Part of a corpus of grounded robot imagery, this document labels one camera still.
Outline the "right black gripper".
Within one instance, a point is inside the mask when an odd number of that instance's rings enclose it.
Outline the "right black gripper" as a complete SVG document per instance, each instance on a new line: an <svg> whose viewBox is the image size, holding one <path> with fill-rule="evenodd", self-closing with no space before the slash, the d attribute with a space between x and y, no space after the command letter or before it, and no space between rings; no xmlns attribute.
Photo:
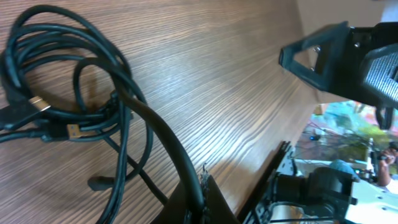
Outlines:
<svg viewBox="0 0 398 224"><path fill-rule="evenodd" d="M344 48L345 98L375 107L379 128L390 129L397 108L397 22L326 25L282 47L279 65L312 87L329 91Z"/></svg>

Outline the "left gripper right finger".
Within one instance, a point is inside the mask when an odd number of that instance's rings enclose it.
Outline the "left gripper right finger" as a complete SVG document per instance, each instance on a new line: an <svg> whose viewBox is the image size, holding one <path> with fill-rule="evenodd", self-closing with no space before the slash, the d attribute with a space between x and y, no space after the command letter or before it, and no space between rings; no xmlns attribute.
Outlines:
<svg viewBox="0 0 398 224"><path fill-rule="evenodd" d="M208 173L205 164L200 174L201 190L205 202L200 223L204 224L240 224L229 208L213 176Z"/></svg>

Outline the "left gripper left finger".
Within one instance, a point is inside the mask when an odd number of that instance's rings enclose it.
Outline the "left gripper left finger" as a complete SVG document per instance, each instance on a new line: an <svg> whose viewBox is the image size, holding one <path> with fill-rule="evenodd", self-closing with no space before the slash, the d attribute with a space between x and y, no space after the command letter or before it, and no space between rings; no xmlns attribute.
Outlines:
<svg viewBox="0 0 398 224"><path fill-rule="evenodd" d="M162 211L151 224L191 224L192 213L187 208L184 186L179 183Z"/></svg>

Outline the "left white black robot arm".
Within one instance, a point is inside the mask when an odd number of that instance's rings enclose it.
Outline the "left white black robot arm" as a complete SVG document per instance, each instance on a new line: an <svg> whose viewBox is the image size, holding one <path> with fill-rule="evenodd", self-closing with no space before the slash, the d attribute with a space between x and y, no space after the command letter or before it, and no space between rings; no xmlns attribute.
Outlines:
<svg viewBox="0 0 398 224"><path fill-rule="evenodd" d="M273 211L283 205L302 209L308 222L397 223L397 196L329 167L319 167L308 177L271 172L239 215L229 209L209 176L205 202L203 216L195 217L179 185L154 223L275 223Z"/></svg>

